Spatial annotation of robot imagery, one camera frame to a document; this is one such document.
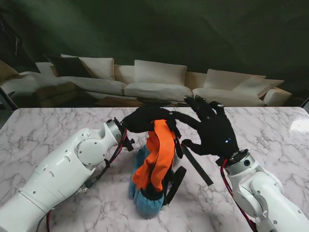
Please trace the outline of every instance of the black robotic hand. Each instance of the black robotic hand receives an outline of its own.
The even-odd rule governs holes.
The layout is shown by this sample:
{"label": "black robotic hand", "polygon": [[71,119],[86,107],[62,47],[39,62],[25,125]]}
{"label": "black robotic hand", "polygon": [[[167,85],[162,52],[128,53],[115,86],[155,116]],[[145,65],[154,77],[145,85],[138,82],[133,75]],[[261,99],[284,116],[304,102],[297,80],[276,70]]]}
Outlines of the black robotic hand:
{"label": "black robotic hand", "polygon": [[195,99],[185,96],[184,100],[196,112],[200,122],[176,111],[173,111],[173,116],[197,130],[201,144],[194,144],[189,139],[183,140],[182,144],[201,156],[211,154],[229,158],[239,151],[234,130],[222,104],[215,101],[208,104],[198,95]]}
{"label": "black robotic hand", "polygon": [[165,119],[171,131],[174,131],[180,138],[180,133],[176,127],[176,120],[171,111],[160,108],[158,106],[144,105],[136,109],[133,113],[126,116],[122,125],[130,132],[142,133],[146,131],[154,131],[154,120]]}

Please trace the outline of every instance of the dark backdrop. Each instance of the dark backdrop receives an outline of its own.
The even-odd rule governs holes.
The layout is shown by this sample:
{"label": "dark backdrop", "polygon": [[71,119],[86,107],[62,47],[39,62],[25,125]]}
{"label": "dark backdrop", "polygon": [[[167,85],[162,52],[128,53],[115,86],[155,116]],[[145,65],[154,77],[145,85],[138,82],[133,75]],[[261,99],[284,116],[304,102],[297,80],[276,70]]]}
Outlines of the dark backdrop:
{"label": "dark backdrop", "polygon": [[283,79],[309,88],[308,0],[0,0],[33,62],[113,57]]}

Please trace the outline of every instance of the marble surface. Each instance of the marble surface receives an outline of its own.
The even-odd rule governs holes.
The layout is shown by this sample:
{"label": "marble surface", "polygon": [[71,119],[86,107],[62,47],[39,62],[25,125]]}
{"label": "marble surface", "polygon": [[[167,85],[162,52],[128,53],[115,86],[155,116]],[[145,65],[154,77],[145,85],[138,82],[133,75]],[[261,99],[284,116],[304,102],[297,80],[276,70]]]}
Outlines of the marble surface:
{"label": "marble surface", "polygon": [[[179,111],[195,116],[189,108]],[[0,130],[0,205],[22,187],[32,170],[51,151],[84,127],[121,120],[134,108],[19,109]],[[276,175],[284,195],[309,216],[309,115],[301,108],[226,108],[240,148]],[[178,125],[184,138],[199,141],[196,131]],[[214,184],[208,187],[184,157],[187,174],[169,206],[152,219],[139,216],[128,197],[128,182],[146,134],[128,134],[135,150],[122,151],[96,186],[61,203],[51,216],[53,232],[249,232],[229,196],[216,157],[197,156]],[[40,231],[46,231],[42,223]]]}

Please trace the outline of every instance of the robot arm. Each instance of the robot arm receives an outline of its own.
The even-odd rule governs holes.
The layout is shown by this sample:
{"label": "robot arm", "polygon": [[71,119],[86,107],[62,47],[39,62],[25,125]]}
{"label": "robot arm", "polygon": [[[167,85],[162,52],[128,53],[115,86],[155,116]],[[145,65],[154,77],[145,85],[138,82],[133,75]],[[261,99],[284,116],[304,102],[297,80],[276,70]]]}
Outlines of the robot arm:
{"label": "robot arm", "polygon": [[114,119],[100,130],[84,128],[51,152],[33,171],[26,185],[0,209],[0,232],[29,232],[56,205],[77,192],[124,130]]}
{"label": "robot arm", "polygon": [[280,180],[262,168],[249,152],[239,152],[226,164],[236,203],[256,218],[258,232],[305,232],[309,220],[286,199]]}

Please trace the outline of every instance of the wire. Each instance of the wire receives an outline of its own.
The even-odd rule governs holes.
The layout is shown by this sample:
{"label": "wire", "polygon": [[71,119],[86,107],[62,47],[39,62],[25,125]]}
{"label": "wire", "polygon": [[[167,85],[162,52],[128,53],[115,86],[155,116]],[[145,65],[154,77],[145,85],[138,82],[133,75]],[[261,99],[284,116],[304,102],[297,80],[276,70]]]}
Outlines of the wire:
{"label": "wire", "polygon": [[110,164],[116,159],[116,157],[119,155],[119,153],[121,152],[122,150],[122,147],[123,147],[123,143],[124,143],[124,140],[126,139],[126,134],[127,134],[127,129],[125,129],[125,132],[120,140],[120,143],[118,145],[118,147],[116,148],[114,154],[112,155],[111,159],[106,162],[106,166],[105,168],[102,170],[102,172],[96,176],[96,180],[95,182],[92,183],[92,185],[90,186],[90,188],[96,183],[97,180],[99,180],[103,174],[106,172],[106,170],[109,168]]}
{"label": "wire", "polygon": [[37,229],[35,230],[35,232],[39,232],[40,225],[41,225],[41,223],[42,223],[42,221],[43,221],[43,219],[44,219],[45,216],[46,216],[46,214],[45,214],[45,215],[41,218],[41,220],[39,221],[38,226],[37,226]]}
{"label": "wire", "polygon": [[47,228],[47,232],[50,232],[50,227],[49,227],[49,221],[50,221],[50,216],[52,214],[52,210],[50,210],[48,213],[47,213],[47,216],[46,216],[46,228]]}
{"label": "wire", "polygon": [[[223,165],[221,166],[220,168],[220,173],[221,173],[221,176],[222,176],[222,179],[223,179],[223,182],[228,190],[228,192],[231,194],[232,198],[234,199],[235,201],[235,198],[234,198],[234,194],[232,192],[232,188],[230,187],[229,183],[227,182],[227,179],[225,177],[225,174],[224,174],[224,168],[225,168],[225,165],[227,163],[227,159],[224,160],[223,162]],[[253,232],[256,232],[256,229],[255,229],[255,226],[253,224],[253,222],[249,219],[248,215],[245,213],[245,211],[243,211],[243,209],[237,204],[237,202],[235,201],[238,209],[241,211],[242,215],[245,217],[245,219],[247,220],[247,223],[249,224],[250,228],[252,229]]]}

